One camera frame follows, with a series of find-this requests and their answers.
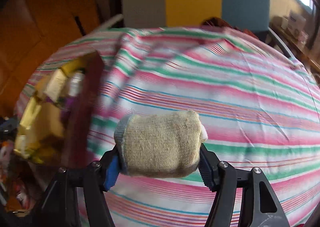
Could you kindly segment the purple snack packet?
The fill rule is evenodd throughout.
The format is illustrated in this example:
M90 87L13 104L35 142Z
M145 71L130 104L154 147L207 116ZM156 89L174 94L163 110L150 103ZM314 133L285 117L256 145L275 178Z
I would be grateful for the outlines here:
M64 103L61 107L61 113L60 113L60 120L63 124L67 123L76 99L77 97L75 96L67 96L64 99Z

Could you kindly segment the red cloth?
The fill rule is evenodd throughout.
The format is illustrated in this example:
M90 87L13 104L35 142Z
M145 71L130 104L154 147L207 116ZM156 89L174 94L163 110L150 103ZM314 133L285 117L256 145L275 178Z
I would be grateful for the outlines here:
M250 31L249 29L239 29L237 26L232 26L230 25L228 22L226 22L225 20L221 19L221 18L217 18L217 17L212 17L209 19L204 20L201 23L202 26L210 26L210 27L224 27L224 28L230 28L230 29L234 29L237 31L241 31L243 33L245 33L246 35L249 35L255 39L259 39L252 31Z

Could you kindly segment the beige carton box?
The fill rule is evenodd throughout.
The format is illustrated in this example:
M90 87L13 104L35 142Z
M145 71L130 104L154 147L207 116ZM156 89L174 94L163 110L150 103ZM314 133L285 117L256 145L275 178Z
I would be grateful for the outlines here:
M67 81L67 76L61 69L57 69L53 72L44 93L55 103L60 96Z

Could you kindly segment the white boxes by window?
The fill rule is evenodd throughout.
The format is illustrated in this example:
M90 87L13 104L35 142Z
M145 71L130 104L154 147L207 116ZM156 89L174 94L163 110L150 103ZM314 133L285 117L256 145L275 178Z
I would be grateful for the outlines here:
M287 17L274 16L272 19L272 24L279 26L288 35L292 36L303 44L306 43L309 37L309 35L304 31L306 19L293 10L290 11Z

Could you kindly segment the striped pink green bedsheet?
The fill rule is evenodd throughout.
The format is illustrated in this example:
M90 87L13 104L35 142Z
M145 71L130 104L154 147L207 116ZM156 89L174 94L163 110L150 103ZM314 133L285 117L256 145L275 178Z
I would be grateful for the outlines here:
M319 87L304 65L238 31L100 29L61 48L32 74L22 115L41 77L97 51L105 68L87 138L89 160L114 146L122 116L193 110L205 145L236 168L260 167L291 226L319 203Z

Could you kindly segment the gold tin box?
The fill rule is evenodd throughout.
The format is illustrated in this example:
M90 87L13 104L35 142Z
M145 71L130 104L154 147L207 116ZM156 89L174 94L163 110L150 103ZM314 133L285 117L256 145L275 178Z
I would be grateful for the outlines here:
M67 76L60 96L54 103L45 93L57 69ZM81 168L86 163L87 135L97 98L104 62L96 51L77 57L41 78L20 120L14 153L34 164ZM60 120L72 75L82 70L85 78L67 123Z

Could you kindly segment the beige sock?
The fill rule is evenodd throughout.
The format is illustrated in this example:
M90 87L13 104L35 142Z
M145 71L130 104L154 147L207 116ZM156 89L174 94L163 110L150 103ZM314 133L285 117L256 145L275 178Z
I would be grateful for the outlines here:
M182 178L194 172L200 146L208 139L198 113L124 116L114 140L122 174L150 178Z

